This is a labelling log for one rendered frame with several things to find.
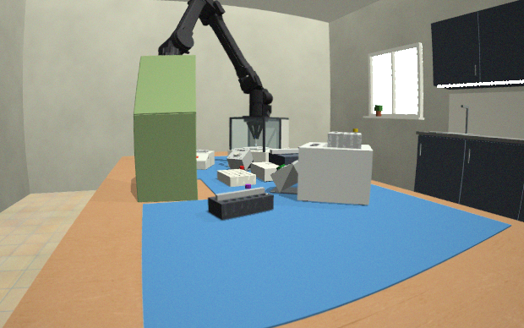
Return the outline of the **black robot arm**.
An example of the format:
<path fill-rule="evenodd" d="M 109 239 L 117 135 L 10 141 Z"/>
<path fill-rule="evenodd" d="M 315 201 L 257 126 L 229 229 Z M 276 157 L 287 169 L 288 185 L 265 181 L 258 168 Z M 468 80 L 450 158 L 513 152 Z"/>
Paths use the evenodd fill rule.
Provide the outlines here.
<path fill-rule="evenodd" d="M 222 18 L 222 15 L 225 13 L 224 8 L 217 0 L 189 0 L 187 4 L 188 7 L 183 17 L 179 21 L 177 28 L 171 34 L 172 37 L 170 36 L 159 46 L 158 55 L 189 54 L 190 52 L 188 50 L 194 46 L 194 39 L 192 37 L 194 34 L 193 29 L 199 18 L 204 26 L 209 25 L 215 32 L 236 70 L 241 90 L 244 94 L 249 94 L 249 103 L 253 103 L 253 105 L 254 103 L 263 103 L 262 116 L 270 116 L 270 104 L 273 101 L 273 96 L 271 93 L 268 93 L 269 91 L 267 89 L 262 87 L 259 76 L 243 56 L 225 25 Z M 184 26 L 187 26 L 189 29 Z M 248 77 L 246 74 L 248 74 Z M 263 92 L 257 90 L 262 90 Z M 265 104 L 267 104 L 267 111 Z"/>

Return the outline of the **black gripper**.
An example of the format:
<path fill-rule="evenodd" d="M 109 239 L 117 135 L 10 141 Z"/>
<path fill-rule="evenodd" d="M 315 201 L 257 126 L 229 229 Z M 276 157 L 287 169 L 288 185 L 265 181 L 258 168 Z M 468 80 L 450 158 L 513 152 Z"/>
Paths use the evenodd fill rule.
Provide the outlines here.
<path fill-rule="evenodd" d="M 249 116 L 243 116 L 243 117 L 269 117 L 269 116 L 262 116 L 262 104 L 263 103 L 249 103 Z"/>

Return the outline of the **white block with rows of round holes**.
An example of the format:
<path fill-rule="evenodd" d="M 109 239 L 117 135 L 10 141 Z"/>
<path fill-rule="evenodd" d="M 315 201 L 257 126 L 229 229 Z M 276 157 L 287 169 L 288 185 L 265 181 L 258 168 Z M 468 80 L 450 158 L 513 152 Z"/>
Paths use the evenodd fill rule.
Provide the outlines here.
<path fill-rule="evenodd" d="M 206 170 L 215 164 L 215 152 L 197 150 L 197 169 Z"/>

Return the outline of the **blue bench mat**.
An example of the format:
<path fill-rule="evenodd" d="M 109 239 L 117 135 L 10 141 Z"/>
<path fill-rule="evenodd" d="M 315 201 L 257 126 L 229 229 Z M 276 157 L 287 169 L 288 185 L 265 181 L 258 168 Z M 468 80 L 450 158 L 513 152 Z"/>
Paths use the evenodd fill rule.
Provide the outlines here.
<path fill-rule="evenodd" d="M 371 184 L 369 205 L 274 195 L 221 220 L 208 200 L 143 204 L 144 328 L 274 328 L 427 271 L 511 227 Z"/>

